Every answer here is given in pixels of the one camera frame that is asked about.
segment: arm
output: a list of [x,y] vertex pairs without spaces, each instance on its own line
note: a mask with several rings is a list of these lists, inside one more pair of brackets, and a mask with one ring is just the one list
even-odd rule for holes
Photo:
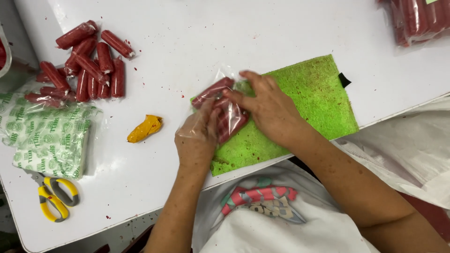
[[258,129],[308,165],[375,247],[389,253],[450,252],[406,200],[309,125],[270,76],[241,75],[250,81],[256,97],[229,90],[224,95],[251,111]]
[[175,134],[180,167],[169,198],[150,234],[145,253],[188,253],[195,210],[217,144],[216,121],[207,101]]

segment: hand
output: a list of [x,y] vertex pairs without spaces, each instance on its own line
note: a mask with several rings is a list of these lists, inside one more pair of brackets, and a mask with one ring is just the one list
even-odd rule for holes
[[291,149],[303,129],[311,127],[298,112],[292,99],[284,94],[270,76],[261,76],[251,71],[241,71],[248,79],[256,97],[224,90],[223,94],[232,102],[250,111],[258,129],[276,144]]
[[180,158],[180,169],[199,169],[207,172],[217,147],[218,108],[212,110],[214,100],[209,99],[175,133],[175,145]]

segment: scissors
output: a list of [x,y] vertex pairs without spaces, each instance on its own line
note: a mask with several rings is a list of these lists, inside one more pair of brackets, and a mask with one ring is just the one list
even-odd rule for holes
[[[42,186],[37,188],[37,192],[39,194],[40,208],[45,217],[53,222],[62,222],[66,220],[67,217],[69,217],[69,211],[67,207],[74,207],[80,202],[77,188],[67,179],[44,176],[44,174],[42,173],[38,174],[40,175],[40,177],[36,176],[34,178],[36,182],[38,182],[41,177],[44,178],[41,182]],[[59,183],[65,185],[69,189],[72,198],[67,196],[66,192],[59,187]],[[59,212],[61,216],[60,218],[57,218],[52,214],[49,206],[47,205],[47,200]]]

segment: left hand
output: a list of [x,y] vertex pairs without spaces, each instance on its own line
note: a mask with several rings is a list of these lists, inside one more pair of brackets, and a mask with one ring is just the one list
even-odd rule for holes
[[213,104],[214,99],[208,99],[175,133],[180,169],[209,170],[217,147],[217,116],[221,112],[212,110]]

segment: forearm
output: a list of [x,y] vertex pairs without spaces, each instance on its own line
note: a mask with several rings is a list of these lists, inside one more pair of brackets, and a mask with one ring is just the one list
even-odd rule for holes
[[312,127],[291,152],[320,179],[358,227],[395,221],[415,209],[366,167],[336,148]]
[[198,196],[206,172],[180,168],[169,198],[148,239],[145,253],[188,253]]

